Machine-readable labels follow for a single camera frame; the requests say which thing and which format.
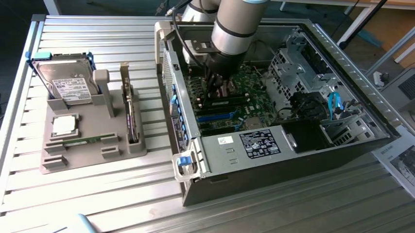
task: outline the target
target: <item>warning label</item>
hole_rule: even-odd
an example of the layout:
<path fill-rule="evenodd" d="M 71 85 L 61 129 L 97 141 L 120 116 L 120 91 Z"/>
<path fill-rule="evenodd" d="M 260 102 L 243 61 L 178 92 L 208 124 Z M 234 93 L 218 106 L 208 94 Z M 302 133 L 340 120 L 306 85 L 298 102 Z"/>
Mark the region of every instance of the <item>warning label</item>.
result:
<path fill-rule="evenodd" d="M 91 99 L 84 78 L 52 80 L 64 101 Z"/>
<path fill-rule="evenodd" d="M 270 130 L 243 133 L 239 136 L 251 159 L 280 153 Z"/>

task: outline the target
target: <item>hard drive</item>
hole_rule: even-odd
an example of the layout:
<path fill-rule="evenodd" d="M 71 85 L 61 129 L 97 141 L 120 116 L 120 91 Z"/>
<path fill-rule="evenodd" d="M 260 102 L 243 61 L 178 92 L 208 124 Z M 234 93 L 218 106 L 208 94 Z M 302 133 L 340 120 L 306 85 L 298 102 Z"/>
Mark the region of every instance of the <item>hard drive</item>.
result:
<path fill-rule="evenodd" d="M 55 54 L 39 52 L 29 60 L 49 92 L 51 99 L 63 99 L 67 105 L 91 103 L 91 95 L 100 93 L 92 79 L 92 54 Z"/>

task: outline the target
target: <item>blue pcie slot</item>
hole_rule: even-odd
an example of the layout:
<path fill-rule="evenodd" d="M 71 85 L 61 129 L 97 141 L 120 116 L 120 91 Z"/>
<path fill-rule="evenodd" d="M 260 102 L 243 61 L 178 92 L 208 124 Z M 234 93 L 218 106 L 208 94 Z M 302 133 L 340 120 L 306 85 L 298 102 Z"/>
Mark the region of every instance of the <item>blue pcie slot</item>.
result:
<path fill-rule="evenodd" d="M 224 120 L 224 119 L 232 119 L 236 111 L 232 113 L 226 113 L 226 114 L 219 114 L 219 115 L 212 115 L 212 116 L 202 116 L 198 118 L 198 122 L 207 122 L 207 121 L 214 121 L 214 120 Z"/>

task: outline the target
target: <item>metal slatted table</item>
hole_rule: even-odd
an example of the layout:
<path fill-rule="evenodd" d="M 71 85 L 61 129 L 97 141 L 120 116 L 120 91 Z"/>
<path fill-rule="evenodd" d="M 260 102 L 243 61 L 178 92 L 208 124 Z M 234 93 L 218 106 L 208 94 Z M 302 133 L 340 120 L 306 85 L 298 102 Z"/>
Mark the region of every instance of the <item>metal slatted table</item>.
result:
<path fill-rule="evenodd" d="M 47 224 L 72 213 L 85 214 L 100 232 L 414 232 L 414 199 L 371 155 L 336 170 L 182 207 L 153 60 L 160 20 L 57 16 L 32 22 L 24 51 L 89 50 L 97 69 L 111 72 L 111 88 L 120 87 L 119 63 L 129 62 L 149 152 L 40 174 L 47 90 L 23 55 L 0 133 L 0 232 L 47 232 Z"/>

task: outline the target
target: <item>motherboard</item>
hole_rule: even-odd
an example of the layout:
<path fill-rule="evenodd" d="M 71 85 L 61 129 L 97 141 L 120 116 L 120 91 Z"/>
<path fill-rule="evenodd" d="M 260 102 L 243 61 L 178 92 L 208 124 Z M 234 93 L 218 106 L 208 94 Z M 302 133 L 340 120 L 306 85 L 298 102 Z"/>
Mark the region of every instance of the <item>motherboard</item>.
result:
<path fill-rule="evenodd" d="M 228 96 L 210 98 L 203 76 L 184 79 L 202 136 L 259 129 L 276 118 L 267 87 L 254 66 L 242 65 L 231 76 Z"/>

